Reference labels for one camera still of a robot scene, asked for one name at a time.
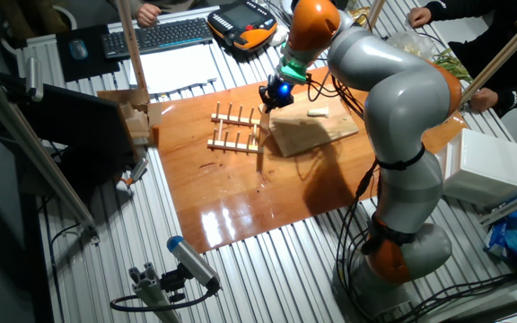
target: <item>computer mouse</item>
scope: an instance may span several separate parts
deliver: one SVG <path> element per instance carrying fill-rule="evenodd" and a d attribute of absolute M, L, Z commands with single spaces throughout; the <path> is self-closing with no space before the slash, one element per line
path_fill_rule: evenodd
<path fill-rule="evenodd" d="M 273 38 L 270 39 L 268 42 L 268 45 L 270 46 L 278 46 L 283 43 L 283 41 L 286 40 L 286 36 L 288 35 L 288 28 L 283 26 L 282 24 L 278 24 L 276 27 L 275 34 L 273 35 Z"/>
<path fill-rule="evenodd" d="M 69 42 L 69 51 L 74 60 L 84 60 L 89 56 L 85 43 L 80 39 L 73 39 Z"/>

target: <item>white paper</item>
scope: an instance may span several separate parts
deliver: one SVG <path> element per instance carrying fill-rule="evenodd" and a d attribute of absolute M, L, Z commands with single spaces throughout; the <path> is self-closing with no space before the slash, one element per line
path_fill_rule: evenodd
<path fill-rule="evenodd" d="M 141 63 L 149 94 L 174 92 L 217 77 L 215 61 L 205 45 L 141 55 Z M 129 66 L 129 85 L 136 87 L 133 64 Z"/>

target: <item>orange controller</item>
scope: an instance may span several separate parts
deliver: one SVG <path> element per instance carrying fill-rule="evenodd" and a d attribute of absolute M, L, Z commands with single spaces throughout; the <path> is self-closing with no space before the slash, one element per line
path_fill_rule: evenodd
<path fill-rule="evenodd" d="M 251 1 L 228 4 L 213 11 L 206 22 L 228 46 L 241 50 L 261 48 L 276 31 L 275 16 Z"/>

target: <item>white foam box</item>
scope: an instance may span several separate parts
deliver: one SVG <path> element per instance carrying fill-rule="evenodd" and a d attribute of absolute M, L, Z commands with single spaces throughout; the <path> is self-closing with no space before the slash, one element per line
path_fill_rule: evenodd
<path fill-rule="evenodd" d="M 436 154 L 443 194 L 483 207 L 517 196 L 517 144 L 463 129 Z"/>

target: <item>blue light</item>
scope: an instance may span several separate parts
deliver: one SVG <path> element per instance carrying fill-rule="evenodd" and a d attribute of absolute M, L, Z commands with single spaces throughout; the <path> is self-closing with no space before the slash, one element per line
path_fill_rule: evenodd
<path fill-rule="evenodd" d="M 283 85 L 281 85 L 281 87 L 278 89 L 278 93 L 280 95 L 288 95 L 288 93 L 290 93 L 291 91 L 291 88 L 290 86 L 287 84 L 287 83 L 284 83 Z"/>

